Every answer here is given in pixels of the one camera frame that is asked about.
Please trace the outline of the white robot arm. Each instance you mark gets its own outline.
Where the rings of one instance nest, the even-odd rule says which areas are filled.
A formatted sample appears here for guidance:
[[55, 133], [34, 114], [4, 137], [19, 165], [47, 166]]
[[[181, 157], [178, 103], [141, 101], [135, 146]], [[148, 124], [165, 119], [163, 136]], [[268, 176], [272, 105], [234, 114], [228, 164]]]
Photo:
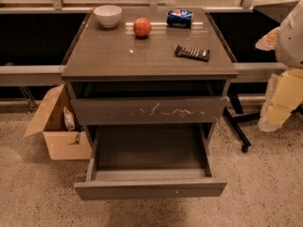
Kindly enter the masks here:
[[279, 76], [273, 74], [267, 83], [258, 127], [276, 131], [303, 102], [303, 1], [256, 43], [263, 51], [274, 50], [276, 60], [286, 66]]

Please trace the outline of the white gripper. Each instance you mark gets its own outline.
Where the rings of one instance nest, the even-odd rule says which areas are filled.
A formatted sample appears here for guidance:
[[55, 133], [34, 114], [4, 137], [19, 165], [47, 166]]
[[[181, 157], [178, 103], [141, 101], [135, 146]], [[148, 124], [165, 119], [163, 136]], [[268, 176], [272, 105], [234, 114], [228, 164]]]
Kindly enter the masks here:
[[[256, 42], [256, 49], [275, 50], [278, 32], [279, 27], [269, 31]], [[303, 70], [295, 68], [279, 76], [273, 74], [269, 86], [269, 106], [261, 109], [258, 121], [259, 129], [265, 132], [280, 129], [291, 112], [303, 102]]]

